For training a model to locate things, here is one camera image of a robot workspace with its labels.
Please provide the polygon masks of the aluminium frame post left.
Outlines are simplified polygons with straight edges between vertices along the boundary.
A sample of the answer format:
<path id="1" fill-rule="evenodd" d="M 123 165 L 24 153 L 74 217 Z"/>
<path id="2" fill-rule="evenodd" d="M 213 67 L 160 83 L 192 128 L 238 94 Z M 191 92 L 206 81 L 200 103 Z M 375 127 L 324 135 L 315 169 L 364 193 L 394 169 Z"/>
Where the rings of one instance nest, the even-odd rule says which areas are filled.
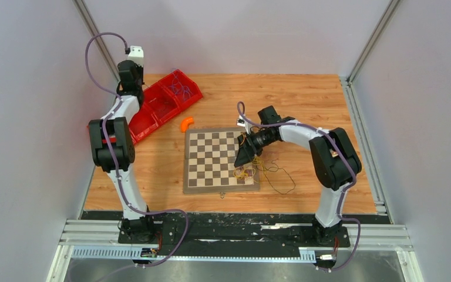
<path id="1" fill-rule="evenodd" d="M 80 17 L 82 18 L 87 30 L 91 36 L 95 36 L 100 33 L 93 16 L 90 13 L 89 8 L 84 0 L 72 0 L 74 6 L 78 10 Z M 95 39 L 96 46 L 98 47 L 105 63 L 107 64 L 110 72 L 116 80 L 119 80 L 116 64 L 113 60 L 111 53 L 109 52 L 107 45 L 102 37 Z"/>

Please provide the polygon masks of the wooden chessboard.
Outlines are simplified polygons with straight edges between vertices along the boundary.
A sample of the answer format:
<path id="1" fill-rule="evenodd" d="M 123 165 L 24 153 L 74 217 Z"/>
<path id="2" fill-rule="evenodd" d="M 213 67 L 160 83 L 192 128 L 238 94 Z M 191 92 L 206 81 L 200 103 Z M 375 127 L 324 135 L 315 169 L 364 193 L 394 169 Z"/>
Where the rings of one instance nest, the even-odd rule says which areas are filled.
<path id="1" fill-rule="evenodd" d="M 239 127 L 189 129 L 185 136 L 184 194 L 256 192 L 260 174 L 248 163 L 234 167 Z"/>

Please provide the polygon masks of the orange curved plastic piece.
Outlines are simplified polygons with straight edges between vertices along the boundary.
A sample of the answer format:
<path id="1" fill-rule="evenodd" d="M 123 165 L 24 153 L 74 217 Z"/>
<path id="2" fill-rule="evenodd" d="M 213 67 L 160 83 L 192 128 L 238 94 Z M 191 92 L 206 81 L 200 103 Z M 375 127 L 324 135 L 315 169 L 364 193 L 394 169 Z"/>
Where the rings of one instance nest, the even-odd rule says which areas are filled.
<path id="1" fill-rule="evenodd" d="M 192 116 L 184 118 L 180 123 L 180 131 L 185 133 L 191 125 L 194 124 L 194 118 Z"/>

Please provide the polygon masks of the aluminium frame post right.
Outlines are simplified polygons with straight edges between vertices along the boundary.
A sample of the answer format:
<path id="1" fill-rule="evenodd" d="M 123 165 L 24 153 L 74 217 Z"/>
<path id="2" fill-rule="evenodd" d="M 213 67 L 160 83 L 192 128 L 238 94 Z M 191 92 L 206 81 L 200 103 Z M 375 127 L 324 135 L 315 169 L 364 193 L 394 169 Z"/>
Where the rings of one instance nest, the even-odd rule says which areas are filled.
<path id="1" fill-rule="evenodd" d="M 373 51 L 375 45 L 378 43 L 378 40 L 382 36 L 383 32 L 385 31 L 386 27 L 388 26 L 389 22 L 392 20 L 392 17 L 394 16 L 396 10 L 398 9 L 399 5 L 402 3 L 401 0 L 390 0 L 388 1 L 388 4 L 379 18 L 378 23 L 376 24 L 376 27 L 374 27 L 367 43 L 365 44 L 361 54 L 359 55 L 357 61 L 354 64 L 354 67 L 352 68 L 350 74 L 348 75 L 346 81 L 347 83 L 353 84 L 354 81 L 359 76 L 367 58 Z"/>

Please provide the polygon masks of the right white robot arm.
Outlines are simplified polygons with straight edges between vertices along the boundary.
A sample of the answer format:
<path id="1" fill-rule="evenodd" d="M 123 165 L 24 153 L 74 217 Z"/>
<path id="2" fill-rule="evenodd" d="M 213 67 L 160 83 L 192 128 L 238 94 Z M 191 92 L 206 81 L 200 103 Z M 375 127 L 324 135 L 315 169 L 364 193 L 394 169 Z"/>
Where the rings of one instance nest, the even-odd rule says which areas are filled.
<path id="1" fill-rule="evenodd" d="M 322 185 L 312 237 L 317 244 L 327 245 L 342 226 L 341 209 L 346 193 L 362 170 L 347 132 L 341 127 L 326 130 L 293 117 L 281 117 L 273 106 L 258 112 L 259 123 L 246 117 L 243 102 L 237 103 L 237 110 L 237 124 L 246 132 L 238 137 L 235 167 L 253 162 L 261 156 L 264 147 L 274 142 L 288 142 L 310 151 L 316 177 Z"/>

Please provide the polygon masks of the aluminium frame post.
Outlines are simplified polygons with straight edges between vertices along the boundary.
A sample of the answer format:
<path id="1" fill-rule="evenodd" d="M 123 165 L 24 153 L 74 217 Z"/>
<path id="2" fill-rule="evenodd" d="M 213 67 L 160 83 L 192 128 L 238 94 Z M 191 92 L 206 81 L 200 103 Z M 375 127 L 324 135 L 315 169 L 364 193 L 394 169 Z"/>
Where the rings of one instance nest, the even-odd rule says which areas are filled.
<path id="1" fill-rule="evenodd" d="M 348 75 L 346 81 L 347 83 L 353 84 L 354 81 L 359 76 L 367 58 L 373 51 L 375 45 L 378 43 L 378 40 L 382 36 L 383 32 L 385 31 L 386 27 L 388 26 L 389 22 L 392 20 L 392 17 L 394 16 L 396 10 L 398 9 L 399 5 L 402 3 L 401 0 L 390 0 L 388 1 L 388 4 L 379 18 L 378 23 L 376 24 L 376 27 L 374 27 L 367 43 L 365 44 L 361 54 L 359 55 L 357 61 L 354 64 L 354 67 L 352 68 L 350 74 Z"/>
<path id="2" fill-rule="evenodd" d="M 90 13 L 89 8 L 84 0 L 72 0 L 74 6 L 78 10 L 80 17 L 82 18 L 87 30 L 91 36 L 95 36 L 100 33 L 93 16 Z M 111 53 L 109 52 L 107 45 L 102 37 L 95 39 L 96 46 L 98 47 L 105 63 L 107 64 L 110 72 L 116 80 L 119 80 L 116 64 L 113 60 Z"/>

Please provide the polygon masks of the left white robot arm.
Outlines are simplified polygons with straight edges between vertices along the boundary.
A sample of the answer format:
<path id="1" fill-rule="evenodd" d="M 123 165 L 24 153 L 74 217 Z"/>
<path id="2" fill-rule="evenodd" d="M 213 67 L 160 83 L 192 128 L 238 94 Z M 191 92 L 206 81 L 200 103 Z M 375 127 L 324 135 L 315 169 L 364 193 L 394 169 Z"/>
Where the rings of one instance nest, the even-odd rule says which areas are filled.
<path id="1" fill-rule="evenodd" d="M 117 65 L 120 81 L 116 103 L 101 119 L 88 124 L 94 164 L 112 180 L 123 208 L 119 224 L 120 243 L 149 243 L 156 227 L 149 217 L 133 169 L 136 153 L 129 123 L 143 103 L 143 68 L 125 60 Z"/>

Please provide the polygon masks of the red compartment bin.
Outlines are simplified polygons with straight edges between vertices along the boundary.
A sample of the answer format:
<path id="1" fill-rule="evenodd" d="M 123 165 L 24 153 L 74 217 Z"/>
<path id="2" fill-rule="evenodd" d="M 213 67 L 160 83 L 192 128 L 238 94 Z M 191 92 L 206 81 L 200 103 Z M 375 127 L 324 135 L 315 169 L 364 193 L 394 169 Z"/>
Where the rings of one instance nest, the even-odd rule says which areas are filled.
<path id="1" fill-rule="evenodd" d="M 139 143 L 172 118 L 198 102 L 203 94 L 197 84 L 176 69 L 148 88 L 144 87 L 143 68 L 120 67 L 115 104 L 100 119 L 88 125 L 90 144 L 99 149 L 116 143 L 115 119 L 125 121 L 121 140 Z"/>

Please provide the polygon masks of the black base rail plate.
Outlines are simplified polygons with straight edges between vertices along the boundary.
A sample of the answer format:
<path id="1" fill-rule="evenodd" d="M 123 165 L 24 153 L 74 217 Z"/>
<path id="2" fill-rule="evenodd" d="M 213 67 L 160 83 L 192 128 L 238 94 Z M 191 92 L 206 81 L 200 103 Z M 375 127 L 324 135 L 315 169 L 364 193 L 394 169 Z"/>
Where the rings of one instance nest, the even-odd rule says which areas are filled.
<path id="1" fill-rule="evenodd" d="M 301 247 L 349 247 L 350 222 L 325 231 L 314 214 L 165 213 L 119 219 L 118 242 L 141 257 L 296 257 Z"/>

